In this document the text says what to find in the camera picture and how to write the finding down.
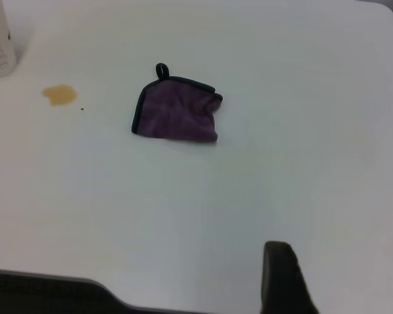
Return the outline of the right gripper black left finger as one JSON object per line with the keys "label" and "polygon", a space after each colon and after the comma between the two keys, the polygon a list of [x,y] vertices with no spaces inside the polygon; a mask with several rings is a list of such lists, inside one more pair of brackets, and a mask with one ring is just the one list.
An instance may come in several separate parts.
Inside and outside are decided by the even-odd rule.
{"label": "right gripper black left finger", "polygon": [[268,241],[263,251],[262,313],[317,313],[291,245]]}

